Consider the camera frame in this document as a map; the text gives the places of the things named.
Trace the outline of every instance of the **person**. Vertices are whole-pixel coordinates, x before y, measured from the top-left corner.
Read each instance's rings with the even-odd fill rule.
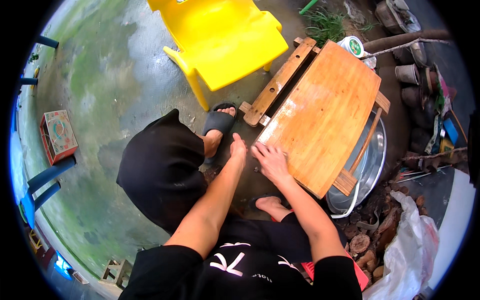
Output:
[[[174,109],[127,145],[117,183],[171,237],[137,253],[119,299],[361,299],[338,228],[288,173],[281,149],[251,147],[261,173],[280,193],[253,197],[249,205],[277,222],[228,215],[248,152],[237,133],[229,160],[205,184],[198,167],[215,157],[236,113],[233,104],[215,106],[196,135]],[[294,212],[282,205],[286,201]],[[298,262],[314,263],[312,285],[294,266]]]

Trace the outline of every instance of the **white plastic bag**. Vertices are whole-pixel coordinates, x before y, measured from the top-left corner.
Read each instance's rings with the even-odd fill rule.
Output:
[[[432,276],[438,250],[438,230],[428,216],[419,216],[412,197],[391,191],[403,213],[396,236],[384,255],[384,276],[363,292],[365,300],[412,300]]]

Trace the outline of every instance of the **black slipper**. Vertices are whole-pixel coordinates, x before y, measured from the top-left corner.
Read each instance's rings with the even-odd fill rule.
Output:
[[[232,117],[230,114],[226,112],[217,111],[217,109],[225,109],[225,108],[235,108],[235,116]],[[221,102],[216,104],[212,107],[212,109],[207,114],[207,119],[205,121],[204,128],[202,129],[202,135],[205,136],[209,130],[217,129],[221,133],[223,133],[222,139],[220,141],[220,145],[222,144],[223,138],[225,135],[230,133],[232,130],[233,124],[235,124],[235,117],[237,116],[237,106],[231,102]],[[216,155],[218,154],[218,150],[214,156],[205,159],[205,163],[211,164],[215,161]]]
[[[266,193],[262,196],[253,197],[252,199],[250,199],[250,201],[248,201],[248,207],[253,211],[261,211],[261,209],[258,209],[258,207],[255,205],[255,203],[257,202],[258,199],[265,198],[265,197],[277,197],[277,198],[280,199],[280,203],[283,206],[287,207],[287,206],[290,205],[288,203],[287,199],[285,198],[285,196],[282,193],[280,193],[280,192],[269,192],[269,193]]]

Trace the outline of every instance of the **foot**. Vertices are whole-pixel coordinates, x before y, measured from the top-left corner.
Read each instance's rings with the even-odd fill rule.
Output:
[[[236,113],[234,107],[218,109],[217,111],[230,114],[232,117],[235,117]],[[218,145],[220,145],[220,141],[222,140],[222,137],[223,133],[217,129],[211,129],[204,137],[201,137],[205,145],[205,158],[211,158],[215,155],[216,150],[218,149]]]
[[[282,205],[282,201],[278,197],[269,196],[264,198],[259,198],[255,201],[255,206],[263,211],[270,211],[272,208],[285,208]]]

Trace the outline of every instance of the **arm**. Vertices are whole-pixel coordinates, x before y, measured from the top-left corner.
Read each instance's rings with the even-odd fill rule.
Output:
[[[205,195],[198,199],[183,218],[172,237],[164,244],[180,245],[197,251],[203,259],[213,249],[218,239],[240,175],[245,167],[247,148],[237,133],[230,146],[231,158],[220,174],[208,186]]]
[[[252,155],[262,165],[262,174],[280,190],[295,211],[309,238],[313,263],[329,256],[347,256],[335,225],[288,173],[287,162],[281,149],[257,143],[252,146]]]

